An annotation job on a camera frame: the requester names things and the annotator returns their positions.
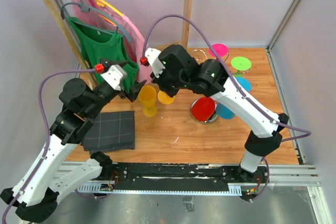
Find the yellow wine glass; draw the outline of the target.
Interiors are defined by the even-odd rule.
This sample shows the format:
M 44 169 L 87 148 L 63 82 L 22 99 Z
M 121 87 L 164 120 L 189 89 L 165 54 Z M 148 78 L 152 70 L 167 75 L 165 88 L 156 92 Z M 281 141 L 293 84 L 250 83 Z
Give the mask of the yellow wine glass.
M 162 104 L 169 105 L 175 100 L 175 97 L 170 97 L 163 91 L 159 91 L 157 94 L 157 98 Z
M 143 106 L 143 114 L 147 117 L 153 117 L 157 114 L 156 89 L 149 85 L 144 85 L 138 95 Z

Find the grey clothes hanger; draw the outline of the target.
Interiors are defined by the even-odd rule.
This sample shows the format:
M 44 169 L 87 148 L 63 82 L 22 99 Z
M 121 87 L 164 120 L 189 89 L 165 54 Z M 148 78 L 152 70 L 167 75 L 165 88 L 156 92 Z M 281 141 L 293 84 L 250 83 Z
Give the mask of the grey clothes hanger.
M 126 40 L 128 42 L 132 42 L 132 38 L 131 36 L 128 34 L 128 32 L 116 21 L 114 20 L 112 17 L 108 16 L 107 14 L 105 14 L 103 11 L 100 11 L 97 8 L 94 8 L 92 6 L 86 5 L 83 3 L 83 0 L 80 0 L 80 2 L 68 2 L 62 5 L 61 9 L 60 9 L 60 15 L 61 18 L 64 20 L 65 19 L 65 7 L 68 5 L 76 5 L 79 7 L 79 9 L 84 12 L 84 13 L 89 13 L 91 11 L 95 11 L 96 13 L 100 14 L 101 16 L 105 17 L 108 21 L 113 22 L 116 26 L 117 26 L 117 30 L 120 30 L 123 34 L 123 36 L 126 38 Z

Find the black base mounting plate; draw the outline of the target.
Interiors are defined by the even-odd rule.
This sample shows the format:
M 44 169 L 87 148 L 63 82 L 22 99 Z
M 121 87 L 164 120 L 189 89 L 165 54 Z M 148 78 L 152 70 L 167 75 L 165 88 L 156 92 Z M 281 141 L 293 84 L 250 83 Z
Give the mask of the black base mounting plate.
M 251 174 L 237 165 L 117 163 L 100 179 L 116 181 L 118 190 L 218 192 L 228 191 L 230 183 L 264 183 L 265 173 L 264 166 Z

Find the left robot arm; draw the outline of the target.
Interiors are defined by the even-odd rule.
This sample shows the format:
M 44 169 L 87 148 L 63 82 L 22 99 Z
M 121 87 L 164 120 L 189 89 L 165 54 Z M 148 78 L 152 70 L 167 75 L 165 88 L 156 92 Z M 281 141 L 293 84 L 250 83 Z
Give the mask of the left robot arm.
M 134 102 L 145 82 L 136 83 L 125 91 L 122 83 L 127 77 L 124 66 L 127 60 L 111 61 L 102 58 L 88 73 L 97 73 L 104 79 L 94 89 L 84 80 L 68 80 L 59 95 L 62 111 L 49 126 L 42 99 L 39 98 L 41 115 L 46 130 L 46 141 L 38 157 L 13 188 L 3 189 L 1 199 L 8 208 L 16 207 L 21 220 L 41 223 L 48 219 L 58 204 L 70 193 L 91 179 L 108 179 L 112 175 L 112 160 L 102 152 L 95 152 L 80 167 L 55 179 L 65 158 L 81 143 L 93 127 L 95 118 L 104 106 L 116 96 Z

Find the pink t-shirt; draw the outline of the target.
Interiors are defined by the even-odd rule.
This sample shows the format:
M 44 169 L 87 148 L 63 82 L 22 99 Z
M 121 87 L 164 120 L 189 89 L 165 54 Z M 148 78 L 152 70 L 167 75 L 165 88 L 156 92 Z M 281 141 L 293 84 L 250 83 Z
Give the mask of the pink t-shirt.
M 103 11 L 108 16 L 116 20 L 128 32 L 128 34 L 132 38 L 132 42 L 128 42 L 125 39 L 124 46 L 127 50 L 128 56 L 131 58 L 133 62 L 135 62 L 139 66 L 139 71 L 137 74 L 137 82 L 146 80 L 147 83 L 150 83 L 152 80 L 152 78 L 150 77 L 150 74 L 152 73 L 152 69 L 151 67 L 145 67 L 141 65 L 140 63 L 140 58 L 142 56 L 143 45 L 144 45 L 144 37 L 142 36 L 140 31 L 137 29 L 137 27 L 134 25 L 134 23 L 130 21 L 130 19 L 125 14 L 123 14 L 123 18 L 120 18 L 114 11 L 107 8 L 107 11 L 110 12 L 108 14 L 107 11 L 105 11 L 103 7 L 97 6 L 95 1 L 90 3 L 89 0 L 83 0 L 83 3 L 86 5 L 92 6 L 94 8 L 97 8 L 100 11 Z M 111 30 L 111 31 L 116 31 L 117 29 L 117 26 L 115 24 L 113 24 L 111 21 L 108 21 L 105 17 L 101 16 L 95 11 L 84 13 L 76 5 L 73 5 L 72 8 L 73 8 L 75 17 L 84 23 L 87 23 L 89 25 L 96 26 L 99 28 L 103 28 L 106 30 Z

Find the green tank top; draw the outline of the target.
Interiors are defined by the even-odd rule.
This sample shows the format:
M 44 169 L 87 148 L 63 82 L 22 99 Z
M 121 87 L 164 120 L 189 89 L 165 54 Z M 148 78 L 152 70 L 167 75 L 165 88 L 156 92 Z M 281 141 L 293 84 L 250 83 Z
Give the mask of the green tank top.
M 99 64 L 102 58 L 111 61 L 128 61 L 128 64 L 123 66 L 127 77 L 122 85 L 125 91 L 129 92 L 131 86 L 135 85 L 139 66 L 128 56 L 122 36 L 119 33 L 107 34 L 86 27 L 75 17 L 68 17 L 68 23 L 80 42 L 81 55 L 90 67 Z

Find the yellow clothes hanger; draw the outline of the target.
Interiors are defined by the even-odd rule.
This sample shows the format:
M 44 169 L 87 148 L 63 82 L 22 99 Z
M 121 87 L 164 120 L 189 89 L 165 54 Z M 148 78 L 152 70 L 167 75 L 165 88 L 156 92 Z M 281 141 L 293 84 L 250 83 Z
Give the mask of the yellow clothes hanger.
M 92 3 L 93 1 L 95 1 L 97 6 L 103 7 L 105 11 L 107 11 L 107 8 L 114 11 L 120 18 L 123 18 L 123 14 L 116 9 L 114 6 L 112 6 L 111 4 L 109 4 L 107 1 L 105 0 L 89 0 L 90 3 Z

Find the blue wine glass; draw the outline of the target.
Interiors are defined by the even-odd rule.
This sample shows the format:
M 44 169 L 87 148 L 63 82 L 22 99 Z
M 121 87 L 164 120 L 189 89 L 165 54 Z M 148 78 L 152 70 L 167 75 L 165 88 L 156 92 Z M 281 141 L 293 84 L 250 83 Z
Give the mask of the blue wine glass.
M 242 76 L 235 76 L 237 82 L 247 91 L 249 92 L 252 88 L 251 83 Z M 235 113 L 228 109 L 226 106 L 218 103 L 215 109 L 217 115 L 226 120 L 231 120 L 235 117 Z

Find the green wine glass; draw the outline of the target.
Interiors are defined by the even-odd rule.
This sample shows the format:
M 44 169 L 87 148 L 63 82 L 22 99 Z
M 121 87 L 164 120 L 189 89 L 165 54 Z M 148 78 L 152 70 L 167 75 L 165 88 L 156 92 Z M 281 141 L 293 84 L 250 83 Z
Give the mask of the green wine glass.
M 234 57 L 231 60 L 231 66 L 236 69 L 238 72 L 248 72 L 251 69 L 251 61 L 246 58 L 246 57 L 242 57 L 242 56 L 238 56 L 238 57 Z

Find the dark grey folded cloth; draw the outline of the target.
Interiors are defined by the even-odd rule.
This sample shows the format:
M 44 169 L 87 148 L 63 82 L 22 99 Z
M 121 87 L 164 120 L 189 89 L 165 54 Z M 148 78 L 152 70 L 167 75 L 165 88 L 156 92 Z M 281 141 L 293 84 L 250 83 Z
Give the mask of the dark grey folded cloth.
M 81 145 L 90 154 L 135 149 L 134 111 L 100 113 Z

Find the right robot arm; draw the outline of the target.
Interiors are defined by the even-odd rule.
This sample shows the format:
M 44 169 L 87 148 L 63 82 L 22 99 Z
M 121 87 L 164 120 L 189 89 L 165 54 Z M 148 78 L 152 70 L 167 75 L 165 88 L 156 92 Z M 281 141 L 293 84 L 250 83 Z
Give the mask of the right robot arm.
M 264 107 L 229 77 L 219 61 L 198 63 L 181 45 L 170 45 L 163 51 L 148 48 L 144 56 L 152 68 L 153 83 L 168 96 L 177 95 L 180 89 L 202 94 L 228 107 L 250 127 L 238 177 L 244 182 L 255 178 L 261 160 L 280 146 L 280 132 L 289 121 L 288 115 Z

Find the chrome wine glass rack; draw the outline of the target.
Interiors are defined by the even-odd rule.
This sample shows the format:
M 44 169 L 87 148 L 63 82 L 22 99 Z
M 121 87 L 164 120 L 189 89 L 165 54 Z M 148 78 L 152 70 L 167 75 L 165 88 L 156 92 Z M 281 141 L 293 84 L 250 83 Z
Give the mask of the chrome wine glass rack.
M 236 71 L 235 73 L 233 73 L 233 76 L 243 76 L 243 74 L 245 74 L 245 73 Z M 215 111 L 215 112 L 213 113 L 213 115 L 211 116 L 211 118 L 210 118 L 209 120 L 207 120 L 207 121 L 204 121 L 204 122 L 202 122 L 202 121 L 197 121 L 197 120 L 192 116 L 192 114 L 191 114 L 191 117 L 192 117 L 192 119 L 193 119 L 194 121 L 196 121 L 196 122 L 198 122 L 198 123 L 201 123 L 201 124 L 210 124 L 210 123 L 215 122 L 215 121 L 218 119 L 219 116 L 217 115 L 217 113 L 216 113 L 216 111 Z

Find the red wine glass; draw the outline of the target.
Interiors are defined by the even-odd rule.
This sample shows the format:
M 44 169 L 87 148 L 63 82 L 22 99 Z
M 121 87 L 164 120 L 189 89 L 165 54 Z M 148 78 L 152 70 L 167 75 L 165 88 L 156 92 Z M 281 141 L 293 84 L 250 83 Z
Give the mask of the red wine glass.
M 199 98 L 191 107 L 191 114 L 197 121 L 207 121 L 215 112 L 215 102 L 211 98 Z

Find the magenta wine glass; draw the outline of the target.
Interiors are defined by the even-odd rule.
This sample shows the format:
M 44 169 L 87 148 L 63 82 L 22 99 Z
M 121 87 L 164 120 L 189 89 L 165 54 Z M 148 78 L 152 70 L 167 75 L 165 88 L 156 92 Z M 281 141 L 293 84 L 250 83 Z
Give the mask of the magenta wine glass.
M 216 51 L 218 56 L 227 57 L 229 55 L 229 49 L 225 44 L 213 44 L 212 48 Z

